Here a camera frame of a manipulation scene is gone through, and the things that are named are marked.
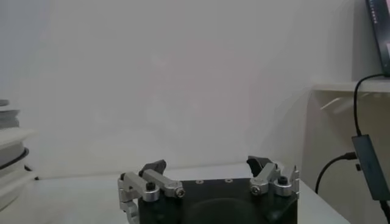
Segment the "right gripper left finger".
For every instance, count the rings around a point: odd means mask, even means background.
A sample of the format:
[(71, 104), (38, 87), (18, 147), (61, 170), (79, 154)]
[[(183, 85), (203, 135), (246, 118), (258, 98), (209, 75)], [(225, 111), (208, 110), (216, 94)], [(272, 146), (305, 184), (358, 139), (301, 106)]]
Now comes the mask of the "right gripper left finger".
[(183, 198), (185, 189), (181, 181), (172, 180), (163, 175), (166, 161), (161, 159), (145, 164), (138, 172), (122, 173), (118, 178), (119, 207), (126, 213), (129, 223), (139, 223), (138, 206), (134, 202), (156, 202), (164, 195), (171, 198)]

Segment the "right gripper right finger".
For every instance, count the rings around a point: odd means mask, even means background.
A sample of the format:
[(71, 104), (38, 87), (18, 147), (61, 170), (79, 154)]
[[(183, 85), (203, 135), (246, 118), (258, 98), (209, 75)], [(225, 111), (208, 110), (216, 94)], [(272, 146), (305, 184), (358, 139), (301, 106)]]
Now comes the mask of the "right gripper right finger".
[(278, 164), (269, 158), (248, 156), (246, 163), (253, 175), (249, 180), (252, 195), (260, 196), (271, 192), (280, 197), (290, 197), (293, 194), (299, 196), (300, 172), (296, 166), (282, 173)]

